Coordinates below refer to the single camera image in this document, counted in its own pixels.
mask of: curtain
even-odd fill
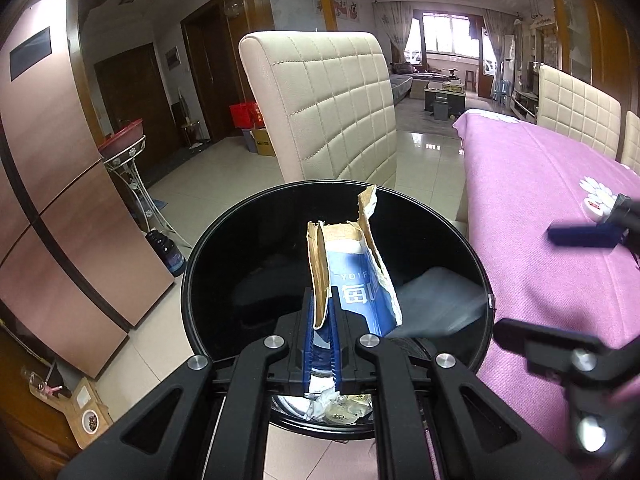
[[[502,62],[504,61],[504,37],[514,33],[513,22],[515,22],[516,17],[489,9],[482,10],[482,17],[484,18],[484,26],[489,34],[496,60],[494,85],[492,86],[493,94],[493,92],[498,93],[500,91]]]
[[[373,4],[373,15],[376,25],[388,35],[391,44],[402,55],[409,40],[414,7],[409,2],[377,2]]]

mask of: pink tablecloth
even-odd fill
[[[585,176],[640,198],[640,177],[588,146],[545,128],[472,110],[454,124],[463,139],[469,239],[511,317],[599,336],[618,348],[640,333],[640,270],[623,247],[558,250],[552,222],[588,222]],[[563,448],[560,386],[530,376],[524,359],[492,342],[479,377],[547,440]]]

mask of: window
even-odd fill
[[[424,43],[427,52],[478,58],[479,42],[478,40],[472,40],[469,36],[470,23],[468,17],[425,12],[422,15],[422,22],[424,23]],[[412,53],[421,51],[420,23],[414,18],[404,55],[407,61],[418,64],[417,56]]]
[[[51,54],[49,27],[23,41],[9,53],[11,81]]]

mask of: wooden door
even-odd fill
[[[620,102],[622,124],[616,160],[622,156],[626,112],[638,113],[638,47],[606,0],[584,0],[591,36],[591,84]]]
[[[200,107],[214,142],[234,133],[229,105],[240,102],[238,73],[222,0],[212,0],[182,22]]]
[[[136,158],[141,172],[180,148],[152,43],[96,63],[95,75],[114,132],[142,118],[146,146]]]

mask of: wall decoration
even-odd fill
[[[180,57],[178,56],[178,47],[174,46],[169,52],[164,54],[166,58],[166,65],[169,67],[169,70],[174,69],[175,67],[180,65]]]
[[[322,1],[314,0],[316,14],[322,14]],[[334,0],[335,17],[352,22],[360,21],[360,7],[353,0]]]

